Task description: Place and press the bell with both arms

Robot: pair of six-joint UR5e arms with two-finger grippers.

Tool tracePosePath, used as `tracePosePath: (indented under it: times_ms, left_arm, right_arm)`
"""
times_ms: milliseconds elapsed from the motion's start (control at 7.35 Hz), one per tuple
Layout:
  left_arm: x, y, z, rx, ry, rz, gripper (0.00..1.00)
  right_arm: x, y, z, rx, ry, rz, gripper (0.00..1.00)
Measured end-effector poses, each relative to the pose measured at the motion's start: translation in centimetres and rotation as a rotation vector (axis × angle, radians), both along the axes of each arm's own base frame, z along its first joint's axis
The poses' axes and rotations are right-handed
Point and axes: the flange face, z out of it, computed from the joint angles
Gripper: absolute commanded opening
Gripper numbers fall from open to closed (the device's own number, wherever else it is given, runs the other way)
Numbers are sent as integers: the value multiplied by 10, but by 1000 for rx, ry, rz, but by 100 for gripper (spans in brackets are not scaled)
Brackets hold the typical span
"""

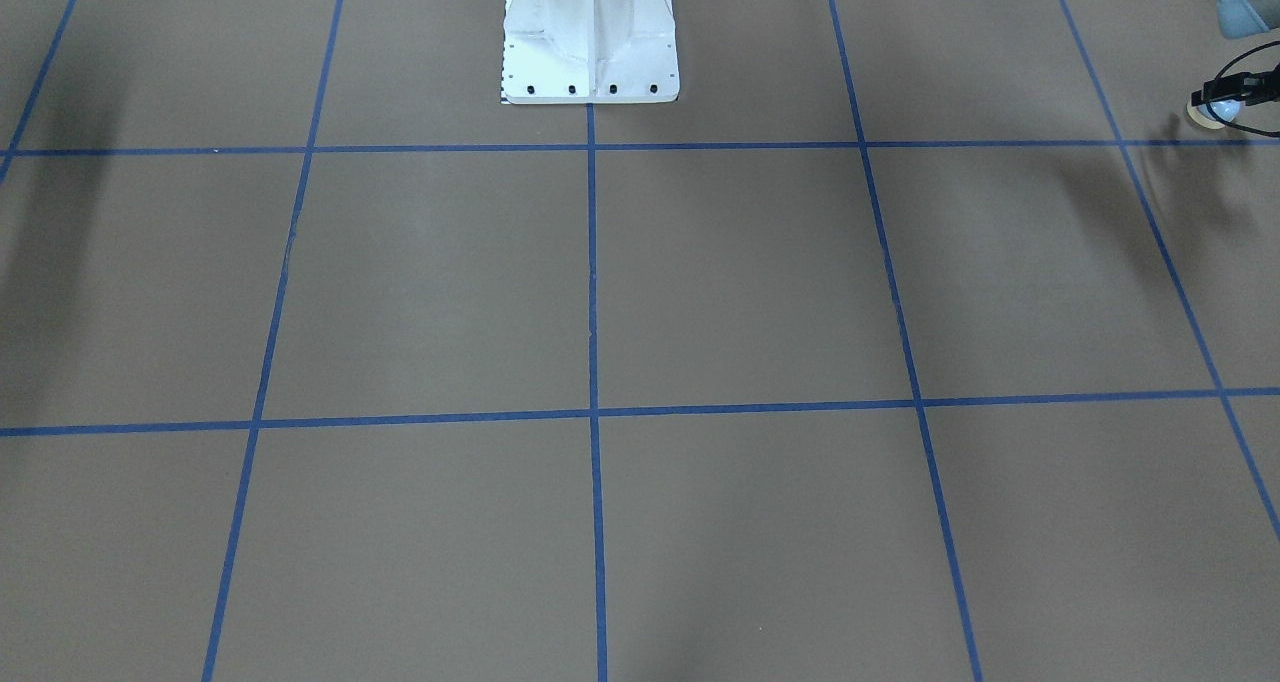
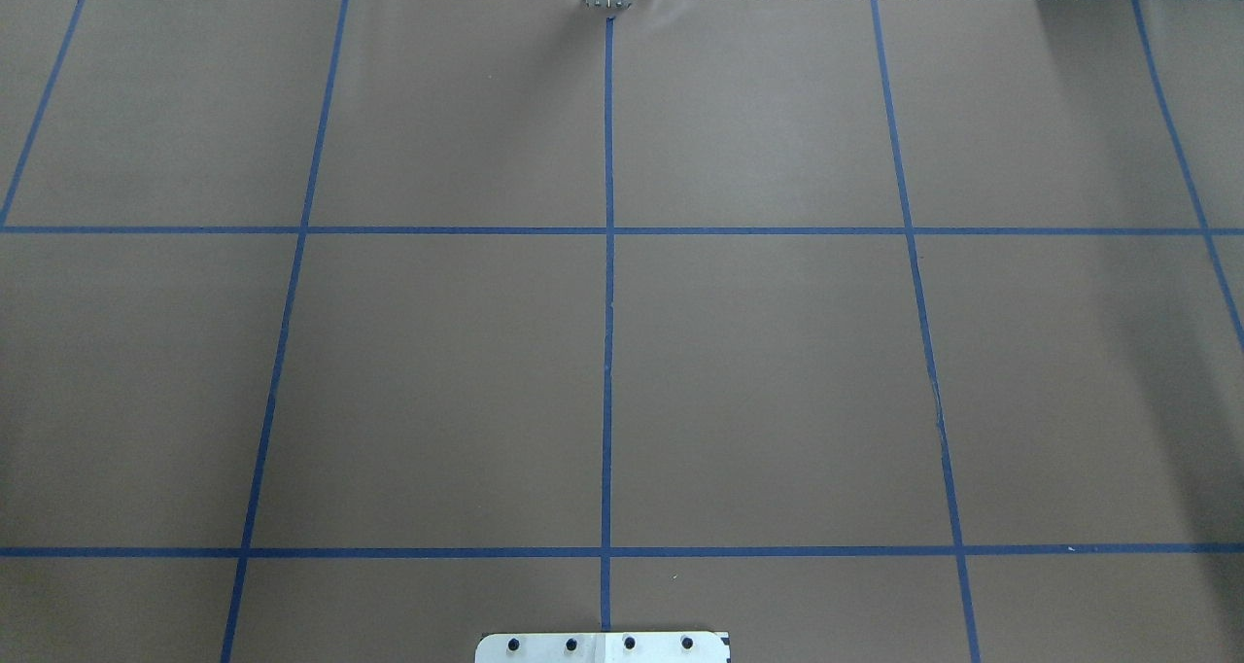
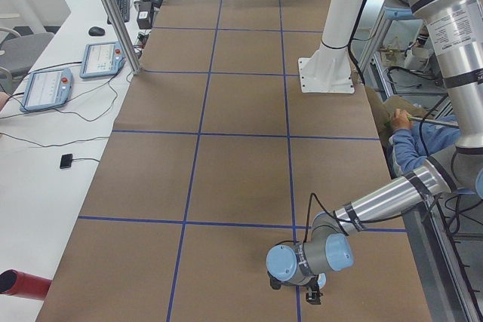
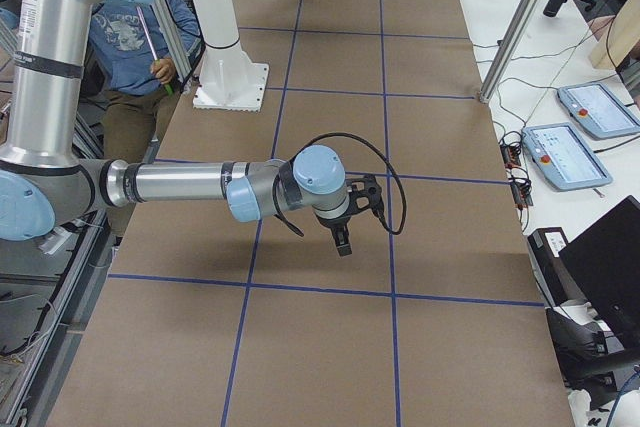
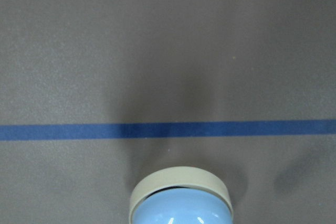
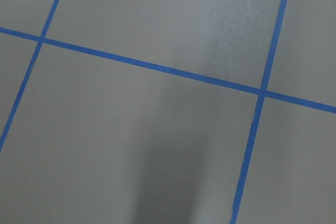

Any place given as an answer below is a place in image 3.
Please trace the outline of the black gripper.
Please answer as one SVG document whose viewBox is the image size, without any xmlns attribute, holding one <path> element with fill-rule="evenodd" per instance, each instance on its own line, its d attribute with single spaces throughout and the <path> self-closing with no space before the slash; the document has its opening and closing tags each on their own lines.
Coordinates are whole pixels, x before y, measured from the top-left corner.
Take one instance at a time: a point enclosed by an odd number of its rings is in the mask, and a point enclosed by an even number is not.
<svg viewBox="0 0 483 322">
<path fill-rule="evenodd" d="M 305 285 L 306 295 L 305 300 L 309 304 L 321 304 L 323 294 L 320 291 L 320 286 L 317 278 L 311 278 Z"/>
</svg>

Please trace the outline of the operator blue sleeve forearm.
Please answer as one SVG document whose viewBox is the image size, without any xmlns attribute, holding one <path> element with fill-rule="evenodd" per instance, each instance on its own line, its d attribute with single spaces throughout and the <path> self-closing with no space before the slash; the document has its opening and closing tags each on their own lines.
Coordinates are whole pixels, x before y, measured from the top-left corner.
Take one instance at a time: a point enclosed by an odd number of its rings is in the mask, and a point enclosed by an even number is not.
<svg viewBox="0 0 483 322">
<path fill-rule="evenodd" d="M 461 135 L 459 128 L 412 122 L 410 130 L 392 131 L 386 147 L 389 169 L 395 177 L 420 167 L 428 156 L 455 144 Z"/>
</svg>

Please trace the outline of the operator hand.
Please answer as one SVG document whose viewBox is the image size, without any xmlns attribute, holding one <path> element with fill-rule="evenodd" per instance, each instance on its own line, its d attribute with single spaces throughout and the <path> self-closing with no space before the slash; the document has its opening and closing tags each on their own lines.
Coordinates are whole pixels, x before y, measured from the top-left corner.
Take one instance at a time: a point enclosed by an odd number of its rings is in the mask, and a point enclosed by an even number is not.
<svg viewBox="0 0 483 322">
<path fill-rule="evenodd" d="M 390 118 L 390 127 L 392 128 L 392 131 L 410 130 L 413 125 L 410 116 L 410 113 L 405 109 L 395 109 Z"/>
</svg>

